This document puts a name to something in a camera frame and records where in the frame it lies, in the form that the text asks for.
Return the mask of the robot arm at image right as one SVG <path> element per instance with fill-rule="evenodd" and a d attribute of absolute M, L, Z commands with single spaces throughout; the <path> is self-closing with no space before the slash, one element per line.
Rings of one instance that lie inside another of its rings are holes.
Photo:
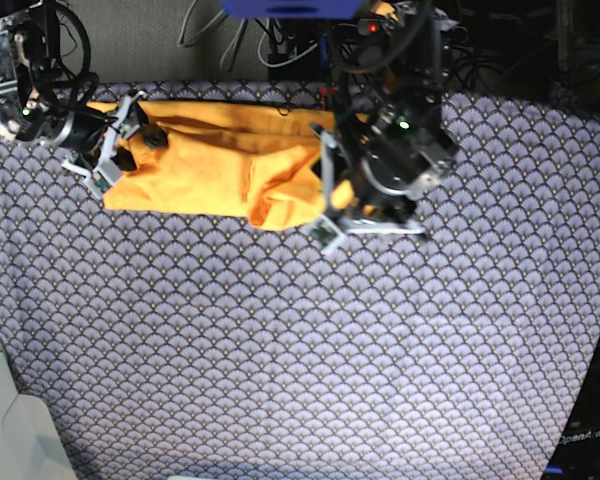
<path fill-rule="evenodd" d="M 390 2 L 385 14 L 367 7 L 349 27 L 326 23 L 334 124 L 311 126 L 325 207 L 303 228 L 323 254 L 351 236 L 426 236 L 417 203 L 459 150 L 442 127 L 455 26 L 431 1 Z"/>

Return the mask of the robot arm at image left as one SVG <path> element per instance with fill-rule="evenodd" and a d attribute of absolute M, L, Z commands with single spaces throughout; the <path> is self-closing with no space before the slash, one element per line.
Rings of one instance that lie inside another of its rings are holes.
<path fill-rule="evenodd" d="M 68 151 L 64 169 L 103 197 L 137 164 L 129 142 L 165 148 L 133 91 L 103 112 L 90 106 L 100 85 L 82 21 L 60 1 L 0 1 L 0 135 L 9 142 Z"/>

